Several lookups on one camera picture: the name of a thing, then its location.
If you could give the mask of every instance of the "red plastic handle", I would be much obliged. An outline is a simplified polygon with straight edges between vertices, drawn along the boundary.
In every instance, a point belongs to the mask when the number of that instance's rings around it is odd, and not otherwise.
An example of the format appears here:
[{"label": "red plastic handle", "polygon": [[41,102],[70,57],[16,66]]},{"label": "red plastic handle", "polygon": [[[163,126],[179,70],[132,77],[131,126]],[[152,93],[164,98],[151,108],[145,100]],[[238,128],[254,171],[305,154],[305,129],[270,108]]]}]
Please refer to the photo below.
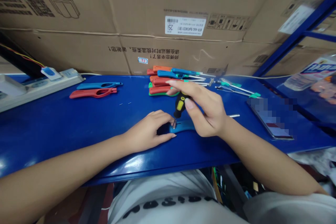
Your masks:
[{"label": "red plastic handle", "polygon": [[109,88],[109,89],[88,89],[88,90],[76,90],[71,93],[69,96],[70,99],[79,98],[79,97],[94,97],[94,98],[102,98],[111,93],[116,93],[117,88]]},{"label": "red plastic handle", "polygon": [[170,72],[170,70],[171,70],[172,68],[171,67],[169,67],[169,66],[153,66],[153,71],[154,71],[154,73],[157,73],[158,72],[158,70],[163,70],[163,71],[168,71],[168,72]]},{"label": "red plastic handle", "polygon": [[147,69],[147,75],[156,75],[156,73],[154,73],[153,69]]},{"label": "red plastic handle", "polygon": [[169,86],[168,83],[166,83],[166,81],[170,81],[170,80],[178,80],[178,81],[183,81],[183,80],[179,80],[179,79],[171,79],[171,78],[162,78],[162,77],[158,77],[155,78],[152,81],[153,87],[158,87],[158,86]]},{"label": "red plastic handle", "polygon": [[160,77],[157,76],[157,75],[154,75],[154,76],[150,76],[150,77],[149,77],[149,79],[150,79],[151,82],[153,82],[153,80],[156,79],[156,78],[160,78]]},{"label": "red plastic handle", "polygon": [[162,86],[162,87],[151,87],[149,89],[149,93],[151,95],[156,93],[166,93],[170,89],[170,86]]}]

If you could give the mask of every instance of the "hand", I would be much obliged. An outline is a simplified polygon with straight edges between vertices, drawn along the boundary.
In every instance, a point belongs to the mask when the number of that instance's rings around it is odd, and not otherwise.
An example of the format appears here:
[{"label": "hand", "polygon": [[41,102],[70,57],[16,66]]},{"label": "hand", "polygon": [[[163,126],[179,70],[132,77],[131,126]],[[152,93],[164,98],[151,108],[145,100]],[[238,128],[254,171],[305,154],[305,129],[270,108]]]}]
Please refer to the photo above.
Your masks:
[{"label": "hand", "polygon": [[158,128],[168,122],[170,124],[174,122],[174,118],[171,115],[162,110],[150,112],[144,119],[123,134],[124,140],[127,142],[128,147],[131,148],[132,153],[153,148],[176,137],[174,133],[156,134]]},{"label": "hand", "polygon": [[196,132],[201,137],[222,136],[225,131],[225,122],[229,118],[224,110],[222,97],[203,86],[193,82],[181,82],[176,80],[168,80],[166,83],[174,87],[167,94],[172,95],[178,91],[190,95],[193,100],[199,104],[204,115],[197,105],[190,99],[185,100],[185,107],[190,115]]}]

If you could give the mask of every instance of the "forearm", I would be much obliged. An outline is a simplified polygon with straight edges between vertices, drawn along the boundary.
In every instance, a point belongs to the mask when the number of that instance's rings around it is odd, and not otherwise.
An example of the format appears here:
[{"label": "forearm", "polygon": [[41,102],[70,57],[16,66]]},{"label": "forearm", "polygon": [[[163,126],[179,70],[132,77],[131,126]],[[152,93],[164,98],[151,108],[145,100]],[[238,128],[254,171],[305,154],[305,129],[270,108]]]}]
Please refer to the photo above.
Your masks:
[{"label": "forearm", "polygon": [[269,189],[289,195],[325,193],[302,167],[267,141],[227,120],[220,136],[238,155],[251,174]]},{"label": "forearm", "polygon": [[2,178],[0,219],[32,223],[110,163],[130,154],[123,142],[116,136]]}]

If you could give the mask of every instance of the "blue plastic handle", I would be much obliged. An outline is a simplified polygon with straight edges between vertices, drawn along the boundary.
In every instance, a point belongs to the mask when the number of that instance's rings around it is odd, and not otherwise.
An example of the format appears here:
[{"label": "blue plastic handle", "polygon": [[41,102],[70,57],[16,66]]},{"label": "blue plastic handle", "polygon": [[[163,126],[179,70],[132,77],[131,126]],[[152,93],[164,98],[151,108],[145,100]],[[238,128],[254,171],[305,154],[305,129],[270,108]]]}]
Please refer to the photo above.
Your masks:
[{"label": "blue plastic handle", "polygon": [[195,71],[189,71],[189,70],[184,70],[184,69],[179,69],[179,68],[172,68],[171,71],[173,73],[178,73],[178,74],[187,74],[187,75],[197,75],[197,72]]},{"label": "blue plastic handle", "polygon": [[121,82],[99,82],[99,83],[82,83],[78,85],[77,90],[82,89],[99,89],[99,88],[114,88],[122,85]]},{"label": "blue plastic handle", "polygon": [[180,75],[180,74],[174,74],[173,72],[168,72],[168,71],[163,71],[163,70],[158,70],[157,75],[159,77],[168,77],[168,78],[174,78],[174,79],[183,79],[184,77],[188,77],[185,75]]},{"label": "blue plastic handle", "polygon": [[195,130],[195,126],[192,120],[185,120],[185,121],[177,122],[175,129],[173,129],[171,125],[169,126],[170,133],[176,134],[176,133],[179,133],[185,130]]}]

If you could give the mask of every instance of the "yellow wire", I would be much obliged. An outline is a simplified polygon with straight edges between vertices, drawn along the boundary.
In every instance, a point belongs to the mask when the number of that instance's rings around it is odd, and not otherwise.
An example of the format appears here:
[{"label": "yellow wire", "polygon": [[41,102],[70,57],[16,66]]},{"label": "yellow wire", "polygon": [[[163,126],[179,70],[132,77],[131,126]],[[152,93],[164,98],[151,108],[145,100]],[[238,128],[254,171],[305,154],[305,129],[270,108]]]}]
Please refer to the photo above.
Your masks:
[{"label": "yellow wire", "polygon": [[43,67],[46,67],[46,66],[43,65],[41,62],[38,62],[38,61],[36,61],[36,60],[30,58],[30,57],[27,56],[27,55],[23,55],[23,54],[21,54],[21,53],[18,53],[17,51],[13,50],[12,48],[9,48],[9,47],[7,47],[7,46],[1,44],[1,43],[0,43],[0,46],[7,48],[8,50],[12,51],[12,52],[15,53],[15,54],[18,54],[18,55],[20,55],[20,56],[26,57],[26,58],[28,58],[28,59],[34,61],[35,63],[42,65]]}]

